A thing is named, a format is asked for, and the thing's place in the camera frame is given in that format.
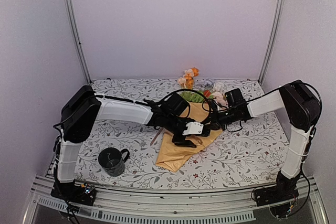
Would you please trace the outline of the yellow wrapping paper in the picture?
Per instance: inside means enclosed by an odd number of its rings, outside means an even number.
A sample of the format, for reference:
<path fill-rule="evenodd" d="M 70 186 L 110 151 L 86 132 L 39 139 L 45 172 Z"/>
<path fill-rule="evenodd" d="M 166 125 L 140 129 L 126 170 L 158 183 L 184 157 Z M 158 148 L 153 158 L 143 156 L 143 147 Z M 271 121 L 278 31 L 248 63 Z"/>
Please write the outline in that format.
<path fill-rule="evenodd" d="M 172 142 L 173 134 L 167 130 L 163 133 L 161 147 L 156 160 L 156 166 L 167 169 L 171 172 L 177 172 L 190 157 L 197 154 L 209 145 L 211 145 L 223 132 L 222 129 L 211 130 L 208 137 L 190 136 L 187 140 L 191 140 L 196 144 L 196 148 L 179 147 Z"/>

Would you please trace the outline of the orange wrapping paper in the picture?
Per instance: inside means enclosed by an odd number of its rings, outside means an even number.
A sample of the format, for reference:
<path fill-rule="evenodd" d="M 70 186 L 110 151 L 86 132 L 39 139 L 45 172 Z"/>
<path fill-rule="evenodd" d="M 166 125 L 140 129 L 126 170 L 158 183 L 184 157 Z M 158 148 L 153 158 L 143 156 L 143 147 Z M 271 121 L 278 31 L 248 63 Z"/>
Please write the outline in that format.
<path fill-rule="evenodd" d="M 210 90 L 204 90 L 204 91 L 203 91 L 203 95 L 204 95 L 206 98 L 210 97 L 211 94 L 212 94 L 212 93 L 211 93 Z"/>

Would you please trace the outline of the orange fake flower stem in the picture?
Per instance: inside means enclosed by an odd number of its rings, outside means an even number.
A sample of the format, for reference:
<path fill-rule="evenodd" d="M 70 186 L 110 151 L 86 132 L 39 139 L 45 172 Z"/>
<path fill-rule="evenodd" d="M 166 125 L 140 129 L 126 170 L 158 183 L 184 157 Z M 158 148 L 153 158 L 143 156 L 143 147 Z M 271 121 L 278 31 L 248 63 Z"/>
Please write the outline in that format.
<path fill-rule="evenodd" d="M 195 67 L 189 68 L 184 71 L 184 78 L 186 80 L 186 88 L 187 89 L 193 89 L 194 86 L 194 78 L 199 75 L 199 70 Z"/>

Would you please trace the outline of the pink rose fake stem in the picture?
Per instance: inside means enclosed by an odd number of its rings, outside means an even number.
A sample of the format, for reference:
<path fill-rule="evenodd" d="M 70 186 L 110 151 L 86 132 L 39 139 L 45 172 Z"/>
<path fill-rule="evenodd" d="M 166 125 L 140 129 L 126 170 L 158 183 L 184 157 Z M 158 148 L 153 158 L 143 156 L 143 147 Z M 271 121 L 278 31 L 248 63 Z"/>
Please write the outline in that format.
<path fill-rule="evenodd" d="M 220 106 L 227 106 L 227 101 L 224 96 L 224 84 L 222 82 L 217 82 L 212 88 L 212 96 L 215 102 Z"/>

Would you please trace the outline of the cream rose fake stem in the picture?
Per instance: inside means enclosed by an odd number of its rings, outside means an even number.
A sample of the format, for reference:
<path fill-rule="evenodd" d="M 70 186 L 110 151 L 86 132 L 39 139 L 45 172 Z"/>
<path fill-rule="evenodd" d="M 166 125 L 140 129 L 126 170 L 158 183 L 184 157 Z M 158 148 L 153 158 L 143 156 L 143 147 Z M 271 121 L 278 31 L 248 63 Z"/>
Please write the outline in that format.
<path fill-rule="evenodd" d="M 189 68 L 184 71 L 182 77 L 180 77 L 177 82 L 182 89 L 193 89 L 194 78 L 198 76 L 197 68 Z"/>

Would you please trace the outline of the tan raffia ribbon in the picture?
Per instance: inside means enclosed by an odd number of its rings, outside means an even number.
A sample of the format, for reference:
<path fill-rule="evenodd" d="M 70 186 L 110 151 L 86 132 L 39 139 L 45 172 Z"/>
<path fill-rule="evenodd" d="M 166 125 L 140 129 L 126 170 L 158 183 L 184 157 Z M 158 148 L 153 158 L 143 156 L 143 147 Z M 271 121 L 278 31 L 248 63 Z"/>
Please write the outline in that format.
<path fill-rule="evenodd" d="M 150 142 L 150 146 L 152 146 L 156 142 L 156 140 L 158 139 L 158 137 L 161 135 L 162 131 L 163 131 L 163 128 L 161 128 L 161 129 L 159 129 L 157 131 L 156 135 L 154 136 L 154 138 Z"/>

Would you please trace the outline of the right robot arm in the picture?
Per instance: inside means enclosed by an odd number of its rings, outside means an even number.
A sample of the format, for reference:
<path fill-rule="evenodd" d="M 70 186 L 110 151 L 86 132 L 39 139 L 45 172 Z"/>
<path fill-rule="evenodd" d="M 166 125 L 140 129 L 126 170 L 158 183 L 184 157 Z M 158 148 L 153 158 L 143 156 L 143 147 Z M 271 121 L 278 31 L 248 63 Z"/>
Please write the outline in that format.
<path fill-rule="evenodd" d="M 239 89 L 235 89 L 229 93 L 228 101 L 226 110 L 210 109 L 203 121 L 205 128 L 221 128 L 275 113 L 289 141 L 280 176 L 285 180 L 297 177 L 322 114 L 322 99 L 318 91 L 306 82 L 295 80 L 248 101 Z"/>

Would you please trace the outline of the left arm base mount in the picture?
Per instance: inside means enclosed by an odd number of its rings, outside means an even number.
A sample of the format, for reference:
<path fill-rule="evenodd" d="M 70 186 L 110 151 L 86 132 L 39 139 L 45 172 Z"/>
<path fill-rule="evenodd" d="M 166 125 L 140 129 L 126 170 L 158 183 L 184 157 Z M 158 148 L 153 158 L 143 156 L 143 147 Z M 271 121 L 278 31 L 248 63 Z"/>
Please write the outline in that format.
<path fill-rule="evenodd" d="M 72 202 L 86 206 L 93 206 L 97 190 L 87 183 L 76 185 L 75 182 L 60 183 L 54 182 L 50 195 L 62 199 L 64 202 Z"/>

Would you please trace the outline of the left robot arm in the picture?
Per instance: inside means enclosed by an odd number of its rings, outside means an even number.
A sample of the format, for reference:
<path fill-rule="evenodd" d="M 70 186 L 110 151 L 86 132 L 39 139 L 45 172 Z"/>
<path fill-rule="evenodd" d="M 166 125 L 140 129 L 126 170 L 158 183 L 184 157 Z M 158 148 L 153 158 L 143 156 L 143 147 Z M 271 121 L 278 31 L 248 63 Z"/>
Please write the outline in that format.
<path fill-rule="evenodd" d="M 191 105 L 177 92 L 168 94 L 160 101 L 143 101 L 118 98 L 96 93 L 90 86 L 81 87 L 61 110 L 61 120 L 53 125 L 59 132 L 60 143 L 56 162 L 57 190 L 67 200 L 78 195 L 73 185 L 75 167 L 80 148 L 95 124 L 99 122 L 127 122 L 154 128 L 164 128 L 173 134 L 177 146 L 195 147 L 187 136 L 199 134 L 203 124 L 182 116 Z"/>

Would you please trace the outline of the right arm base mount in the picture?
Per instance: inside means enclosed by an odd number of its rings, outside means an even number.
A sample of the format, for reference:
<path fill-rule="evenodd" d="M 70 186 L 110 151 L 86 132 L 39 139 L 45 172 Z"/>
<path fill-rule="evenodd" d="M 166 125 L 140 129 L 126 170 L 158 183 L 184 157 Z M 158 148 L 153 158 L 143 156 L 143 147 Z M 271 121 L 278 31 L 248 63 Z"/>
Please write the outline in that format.
<path fill-rule="evenodd" d="M 270 212 L 277 219 L 287 219 L 297 214 L 306 205 L 310 196 L 311 184 L 303 172 L 300 172 L 297 177 L 290 180 L 282 177 L 280 173 L 278 175 L 280 177 L 277 178 L 275 186 L 254 188 L 250 197 L 258 207 L 286 201 L 283 205 L 271 207 Z M 299 192 L 297 182 L 301 177 L 307 182 L 308 192 L 303 203 L 298 206 Z"/>

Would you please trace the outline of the blue fake flower stem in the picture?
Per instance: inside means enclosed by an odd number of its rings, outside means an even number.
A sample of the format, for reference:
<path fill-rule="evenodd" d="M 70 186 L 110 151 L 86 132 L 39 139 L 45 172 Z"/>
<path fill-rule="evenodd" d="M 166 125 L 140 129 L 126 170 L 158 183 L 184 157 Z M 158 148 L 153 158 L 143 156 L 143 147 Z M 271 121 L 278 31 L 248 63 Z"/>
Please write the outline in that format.
<path fill-rule="evenodd" d="M 200 79 L 198 80 L 198 85 L 203 89 L 212 89 L 214 81 L 212 79 Z"/>

